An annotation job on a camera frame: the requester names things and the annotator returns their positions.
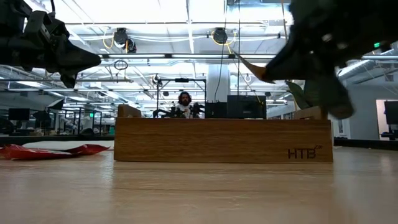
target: red plastic bag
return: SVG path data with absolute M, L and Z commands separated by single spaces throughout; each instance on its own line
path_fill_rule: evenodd
M 0 149 L 0 155 L 10 160 L 63 159 L 75 156 L 93 155 L 109 149 L 94 144 L 85 144 L 73 149 L 51 151 L 47 149 L 28 149 L 24 146 L 7 145 Z

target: wooden block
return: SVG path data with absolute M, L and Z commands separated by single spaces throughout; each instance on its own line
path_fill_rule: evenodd
M 140 118 L 142 117 L 139 109 L 133 108 L 129 105 L 118 106 L 118 118 Z
M 114 159 L 139 162 L 333 162 L 329 120 L 117 118 Z
M 328 119 L 328 112 L 319 106 L 314 106 L 296 111 L 294 119 Z

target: table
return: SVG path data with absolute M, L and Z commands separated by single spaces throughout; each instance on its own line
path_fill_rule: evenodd
M 396 223 L 398 152 L 340 147 L 334 164 L 116 162 L 113 151 L 0 160 L 8 223 Z

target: person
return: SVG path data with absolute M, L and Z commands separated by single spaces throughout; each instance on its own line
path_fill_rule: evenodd
M 192 106 L 190 103 L 192 102 L 192 98 L 186 91 L 180 93 L 178 96 L 178 105 L 175 106 L 176 110 L 180 110 L 183 112 L 183 117 L 185 118 L 193 118 L 191 114 Z

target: dark hair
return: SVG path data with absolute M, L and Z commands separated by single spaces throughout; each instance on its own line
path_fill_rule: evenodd
M 188 95 L 188 102 L 191 103 L 192 102 L 192 98 L 191 95 L 189 95 L 188 92 L 184 91 L 180 93 L 180 96 L 178 96 L 178 103 L 182 104 L 182 95 Z

